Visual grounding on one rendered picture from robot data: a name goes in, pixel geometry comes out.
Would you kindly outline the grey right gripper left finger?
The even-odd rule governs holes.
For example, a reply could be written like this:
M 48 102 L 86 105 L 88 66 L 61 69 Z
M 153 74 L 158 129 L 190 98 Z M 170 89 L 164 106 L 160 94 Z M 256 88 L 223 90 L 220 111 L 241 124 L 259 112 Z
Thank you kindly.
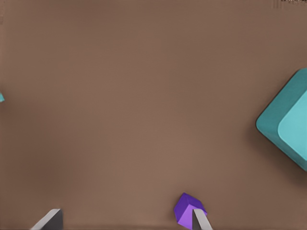
M 30 230 L 63 230 L 63 212 L 52 209 L 42 217 Z

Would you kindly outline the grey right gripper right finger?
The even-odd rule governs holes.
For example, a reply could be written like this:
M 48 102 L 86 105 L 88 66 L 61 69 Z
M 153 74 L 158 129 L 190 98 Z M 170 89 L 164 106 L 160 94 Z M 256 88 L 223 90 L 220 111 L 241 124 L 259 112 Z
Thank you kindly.
M 213 230 L 202 209 L 193 209 L 192 211 L 192 230 Z

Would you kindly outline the small purple cube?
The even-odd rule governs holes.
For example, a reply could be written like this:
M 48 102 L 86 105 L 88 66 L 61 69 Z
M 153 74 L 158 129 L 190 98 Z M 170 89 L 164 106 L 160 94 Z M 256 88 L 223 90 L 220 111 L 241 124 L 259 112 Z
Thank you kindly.
M 205 215 L 205 210 L 202 202 L 195 197 L 183 193 L 174 207 L 174 214 L 179 225 L 192 230 L 192 211 L 193 209 L 201 209 Z

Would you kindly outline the large teal cube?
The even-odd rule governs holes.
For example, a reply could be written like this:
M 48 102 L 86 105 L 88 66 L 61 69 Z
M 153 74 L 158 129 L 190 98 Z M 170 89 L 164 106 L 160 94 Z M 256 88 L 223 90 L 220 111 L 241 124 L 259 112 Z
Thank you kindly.
M 256 128 L 307 172 L 307 68 L 298 70 L 278 92 Z

